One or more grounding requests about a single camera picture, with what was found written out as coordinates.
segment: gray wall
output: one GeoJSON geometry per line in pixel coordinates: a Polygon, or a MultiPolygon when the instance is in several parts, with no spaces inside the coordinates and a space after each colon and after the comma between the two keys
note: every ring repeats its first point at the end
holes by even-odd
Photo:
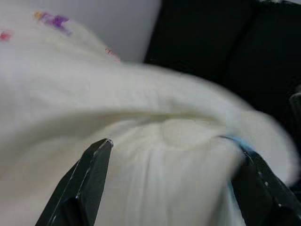
{"type": "Polygon", "coordinates": [[[161,0],[11,0],[86,25],[122,60],[143,61],[161,0]]]}

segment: white fabric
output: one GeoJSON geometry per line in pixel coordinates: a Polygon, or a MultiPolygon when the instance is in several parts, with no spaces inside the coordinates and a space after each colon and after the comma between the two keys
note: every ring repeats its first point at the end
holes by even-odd
{"type": "Polygon", "coordinates": [[[224,89],[153,67],[121,65],[81,25],[70,37],[34,10],[0,4],[0,221],[32,226],[84,150],[111,138],[96,226],[243,225],[227,183],[247,140],[285,182],[296,155],[268,116],[224,89]]]}

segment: white wall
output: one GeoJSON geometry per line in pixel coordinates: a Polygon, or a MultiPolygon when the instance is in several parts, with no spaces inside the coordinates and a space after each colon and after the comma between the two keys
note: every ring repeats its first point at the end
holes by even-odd
{"type": "Polygon", "coordinates": [[[161,0],[13,0],[86,25],[122,60],[141,62],[161,0]]]}

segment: white blanket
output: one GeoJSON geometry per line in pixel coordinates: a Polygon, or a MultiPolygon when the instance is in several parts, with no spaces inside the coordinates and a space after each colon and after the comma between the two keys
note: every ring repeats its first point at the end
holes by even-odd
{"type": "Polygon", "coordinates": [[[270,117],[207,81],[119,64],[83,26],[66,22],[67,35],[34,12],[0,4],[1,225],[34,225],[102,138],[115,146],[96,226],[243,225],[227,189],[242,155],[219,135],[295,179],[294,147],[270,117]]]}

